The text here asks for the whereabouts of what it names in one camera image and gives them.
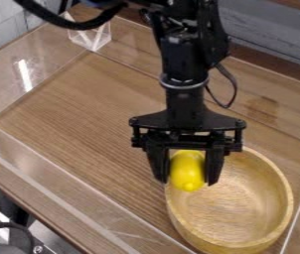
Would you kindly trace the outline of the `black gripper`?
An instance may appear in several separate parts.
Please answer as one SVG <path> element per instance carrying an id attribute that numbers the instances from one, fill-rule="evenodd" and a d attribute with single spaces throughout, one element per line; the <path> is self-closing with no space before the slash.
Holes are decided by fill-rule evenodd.
<path id="1" fill-rule="evenodd" d="M 163 184 L 169 180 L 169 149 L 208 151 L 207 182 L 212 186 L 220 180 L 225 155 L 243 150 L 247 124 L 208 108 L 208 76 L 180 80 L 163 74 L 160 84 L 167 92 L 167 109 L 130 118 L 132 146 L 146 152 L 155 178 Z"/>

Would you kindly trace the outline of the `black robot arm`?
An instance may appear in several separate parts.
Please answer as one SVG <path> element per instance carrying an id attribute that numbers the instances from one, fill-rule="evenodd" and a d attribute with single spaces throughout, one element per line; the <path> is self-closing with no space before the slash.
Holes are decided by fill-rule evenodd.
<path id="1" fill-rule="evenodd" d="M 229 56 L 219 0 L 80 0 L 108 9 L 137 5 L 145 13 L 161 53 L 160 84 L 167 92 L 167 109 L 129 120 L 132 145 L 148 155 L 155 178 L 169 181 L 173 149 L 196 150 L 205 156 L 203 180 L 215 185 L 225 156 L 243 150 L 246 122 L 208 108 L 209 71 L 232 77 L 221 61 Z"/>

